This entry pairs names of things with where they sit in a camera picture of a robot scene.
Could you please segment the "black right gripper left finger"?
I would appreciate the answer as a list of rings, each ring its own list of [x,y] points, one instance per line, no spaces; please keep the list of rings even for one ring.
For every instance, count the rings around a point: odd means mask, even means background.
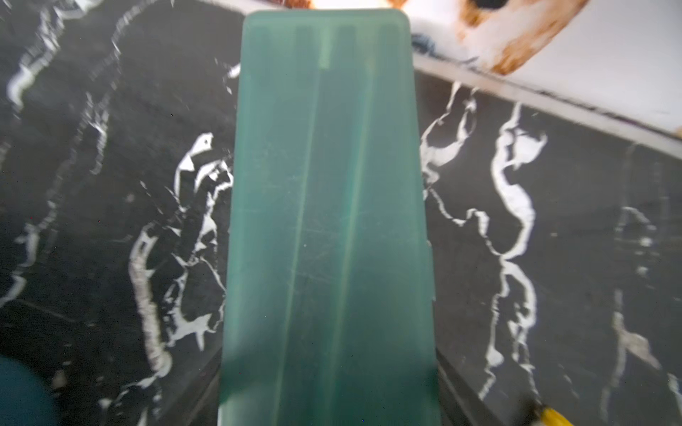
[[[188,353],[173,369],[167,391],[171,401],[160,425],[217,425],[220,404],[221,350]]]

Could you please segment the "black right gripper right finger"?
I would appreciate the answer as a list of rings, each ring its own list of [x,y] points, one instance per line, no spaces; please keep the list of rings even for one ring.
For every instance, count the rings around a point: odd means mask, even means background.
[[[478,394],[466,383],[464,378],[436,349],[439,381],[439,399],[443,413],[450,425],[493,426],[501,422],[495,417]]]

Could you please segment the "dark green case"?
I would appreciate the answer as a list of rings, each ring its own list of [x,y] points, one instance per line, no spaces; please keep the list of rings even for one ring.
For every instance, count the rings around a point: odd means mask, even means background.
[[[410,25],[393,9],[243,23],[224,425],[437,425]]]

